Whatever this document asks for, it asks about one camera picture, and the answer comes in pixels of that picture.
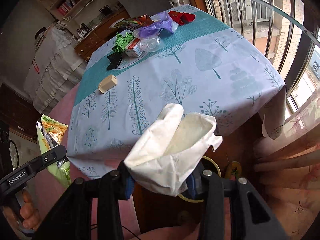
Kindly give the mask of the person left hand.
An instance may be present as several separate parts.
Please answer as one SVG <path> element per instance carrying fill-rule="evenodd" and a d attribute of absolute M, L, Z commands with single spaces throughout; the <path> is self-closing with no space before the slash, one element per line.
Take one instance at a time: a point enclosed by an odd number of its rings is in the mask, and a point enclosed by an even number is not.
<path fill-rule="evenodd" d="M 41 224 L 40 213 L 34 206 L 30 193 L 27 190 L 22 190 L 23 205 L 20 209 L 20 215 L 23 218 L 22 225 L 27 230 L 36 231 Z M 9 225 L 16 230 L 20 229 L 18 217 L 10 207 L 3 207 L 3 215 Z"/>

